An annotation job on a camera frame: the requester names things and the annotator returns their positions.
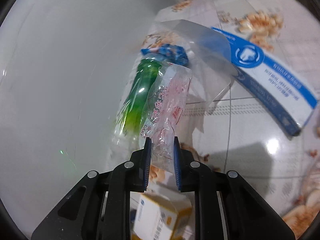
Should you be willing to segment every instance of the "blue stripe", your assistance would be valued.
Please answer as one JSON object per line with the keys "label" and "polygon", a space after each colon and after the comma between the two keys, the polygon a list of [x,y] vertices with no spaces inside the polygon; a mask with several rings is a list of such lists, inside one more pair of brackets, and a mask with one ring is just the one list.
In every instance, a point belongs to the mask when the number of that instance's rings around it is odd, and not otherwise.
{"label": "blue stripe", "polygon": [[296,90],[305,98],[305,100],[309,103],[309,105],[315,109],[317,105],[316,98],[311,94],[311,92],[301,83],[294,75],[292,75],[286,68],[281,66],[278,62],[275,62],[273,59],[265,55],[263,60],[268,67],[272,70],[279,73],[282,77],[284,77],[291,85],[293,85]]}

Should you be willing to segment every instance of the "blue and white box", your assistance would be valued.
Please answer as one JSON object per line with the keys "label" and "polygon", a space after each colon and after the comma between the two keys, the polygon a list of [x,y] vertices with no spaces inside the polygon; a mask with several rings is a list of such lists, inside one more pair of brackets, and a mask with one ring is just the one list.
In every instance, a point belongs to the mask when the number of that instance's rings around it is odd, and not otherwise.
{"label": "blue and white box", "polygon": [[297,136],[317,105],[308,83],[257,45],[217,28],[230,43],[235,78],[268,108],[290,135]]}

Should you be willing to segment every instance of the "floral tablecloth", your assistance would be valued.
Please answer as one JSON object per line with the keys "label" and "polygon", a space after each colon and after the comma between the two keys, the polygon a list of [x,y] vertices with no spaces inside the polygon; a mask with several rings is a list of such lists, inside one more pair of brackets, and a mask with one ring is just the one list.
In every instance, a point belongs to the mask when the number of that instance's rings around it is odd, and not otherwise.
{"label": "floral tablecloth", "polygon": [[[297,1],[187,0],[161,10],[155,21],[177,19],[250,40],[286,61],[320,94],[320,24]],[[158,32],[155,24],[143,46],[164,43],[174,43],[174,38]],[[133,67],[122,102],[140,59]],[[302,134],[289,138],[260,101],[233,81],[208,111],[202,102],[187,104],[175,134],[184,148],[214,169],[238,171],[298,238],[320,210],[319,126],[318,106]],[[167,179],[167,173],[156,168],[150,174],[158,183]],[[192,239],[192,223],[186,238]]]}

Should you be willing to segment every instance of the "transparent plastic bag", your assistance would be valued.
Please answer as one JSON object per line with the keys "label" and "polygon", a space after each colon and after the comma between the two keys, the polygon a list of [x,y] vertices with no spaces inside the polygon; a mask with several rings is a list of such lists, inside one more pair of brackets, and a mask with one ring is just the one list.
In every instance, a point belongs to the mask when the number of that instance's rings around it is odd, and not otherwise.
{"label": "transparent plastic bag", "polygon": [[150,137],[151,164],[173,173],[174,130],[185,106],[192,75],[186,67],[162,65],[142,111],[139,146],[142,148],[145,138]]}
{"label": "transparent plastic bag", "polygon": [[188,68],[192,70],[187,103],[205,102],[208,107],[222,97],[231,76],[237,75],[229,41],[221,33],[186,20],[156,23],[156,29],[158,33],[150,35],[156,37],[155,44],[160,45],[163,40],[182,46],[187,52]]}

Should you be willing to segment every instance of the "white and yellow box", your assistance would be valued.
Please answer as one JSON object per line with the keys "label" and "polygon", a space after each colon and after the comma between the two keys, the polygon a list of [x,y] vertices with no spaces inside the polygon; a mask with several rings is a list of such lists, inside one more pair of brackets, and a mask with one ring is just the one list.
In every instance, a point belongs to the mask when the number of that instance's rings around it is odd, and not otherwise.
{"label": "white and yellow box", "polygon": [[142,240],[182,239],[192,212],[185,195],[163,188],[161,196],[141,194],[133,231]]}

